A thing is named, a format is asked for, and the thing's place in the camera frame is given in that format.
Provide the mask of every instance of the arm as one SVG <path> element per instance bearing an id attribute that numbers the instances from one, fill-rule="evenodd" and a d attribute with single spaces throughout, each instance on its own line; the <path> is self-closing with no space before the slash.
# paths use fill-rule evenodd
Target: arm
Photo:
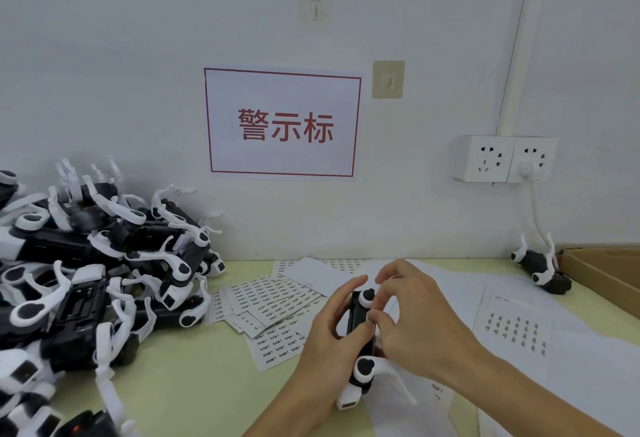
<path id="1" fill-rule="evenodd" d="M 615 437 L 602 425 L 492 355 L 453 312 L 438 284 L 405 260 L 386 265 L 369 311 L 387 357 L 412 373 L 449 386 L 513 437 Z M 382 312 L 391 296 L 394 323 Z"/>
<path id="2" fill-rule="evenodd" d="M 344 338 L 335 332 L 352 291 L 366 281 L 366 275 L 353 278 L 329 298 L 314 318 L 291 378 L 243 437 L 302 437 L 329 416 L 358 353 L 375 331 L 367 321 Z"/>

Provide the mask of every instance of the brown cardboard box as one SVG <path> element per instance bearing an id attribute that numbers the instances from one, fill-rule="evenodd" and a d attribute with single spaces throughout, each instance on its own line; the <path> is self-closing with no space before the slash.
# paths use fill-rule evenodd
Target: brown cardboard box
<path id="1" fill-rule="evenodd" d="M 640 319 L 640 247 L 571 248 L 560 271 Z"/>

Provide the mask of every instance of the white wall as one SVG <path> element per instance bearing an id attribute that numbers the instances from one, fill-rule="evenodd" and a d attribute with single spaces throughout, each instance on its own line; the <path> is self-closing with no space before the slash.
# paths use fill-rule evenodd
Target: white wall
<path id="1" fill-rule="evenodd" d="M 0 0 L 0 166 L 35 189 L 56 159 L 85 170 L 113 153 L 133 192 L 194 185 L 184 205 L 224 211 L 228 259 L 504 255 L 518 190 L 455 182 L 451 168 L 456 136 L 495 132 L 522 0 L 333 0 L 323 32 L 300 29 L 296 1 Z M 634 146 L 616 143 L 638 133 L 634 1 L 543 10 L 516 133 L 563 137 L 540 186 L 558 242 L 640 241 L 638 168 L 618 164 Z M 368 74 L 377 59 L 406 61 L 404 98 L 363 90 L 357 181 L 212 177 L 204 63 Z"/>

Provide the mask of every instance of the white paper sign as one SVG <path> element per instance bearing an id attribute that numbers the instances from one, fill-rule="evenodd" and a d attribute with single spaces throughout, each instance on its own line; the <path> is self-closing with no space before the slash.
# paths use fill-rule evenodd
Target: white paper sign
<path id="1" fill-rule="evenodd" d="M 362 76 L 205 68 L 211 172 L 352 178 Z"/>

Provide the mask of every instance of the chinese character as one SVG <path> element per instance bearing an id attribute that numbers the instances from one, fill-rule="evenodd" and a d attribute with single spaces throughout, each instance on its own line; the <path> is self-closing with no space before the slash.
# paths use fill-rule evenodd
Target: chinese character
<path id="1" fill-rule="evenodd" d="M 276 117 L 288 117 L 288 118 L 297 118 L 298 114 L 283 114 L 283 113 L 276 113 L 275 114 Z M 288 120 L 274 120 L 273 122 L 271 122 L 273 125 L 284 125 L 284 137 L 280 138 L 280 142 L 286 142 L 289 140 L 289 125 L 301 125 L 300 122 L 292 122 L 292 121 L 288 121 Z M 298 129 L 296 129 L 295 127 L 293 127 L 293 133 L 296 134 L 296 138 L 299 139 L 300 138 L 300 134 L 298 133 Z M 272 134 L 272 137 L 275 139 L 276 136 L 280 133 L 280 127 L 277 127 L 276 131 Z"/>
<path id="2" fill-rule="evenodd" d="M 332 118 L 333 118 L 332 115 L 318 115 L 318 119 L 332 119 Z M 313 112 L 309 112 L 309 118 L 305 119 L 305 122 L 307 123 L 307 127 L 305 128 L 305 131 L 303 134 L 308 135 L 309 143 L 311 143 L 311 136 L 313 135 L 314 130 L 316 131 L 316 134 L 314 135 L 314 139 L 318 141 L 320 144 L 323 144 L 325 142 L 327 135 L 329 136 L 330 141 L 333 140 L 333 134 L 331 133 L 331 129 L 327 129 L 327 127 L 333 127 L 332 123 L 318 122 L 314 118 Z"/>
<path id="3" fill-rule="evenodd" d="M 258 110 L 242 109 L 240 112 L 240 127 L 243 128 L 243 140 L 245 141 L 263 141 L 264 131 L 268 127 L 266 117 L 267 112 Z"/>

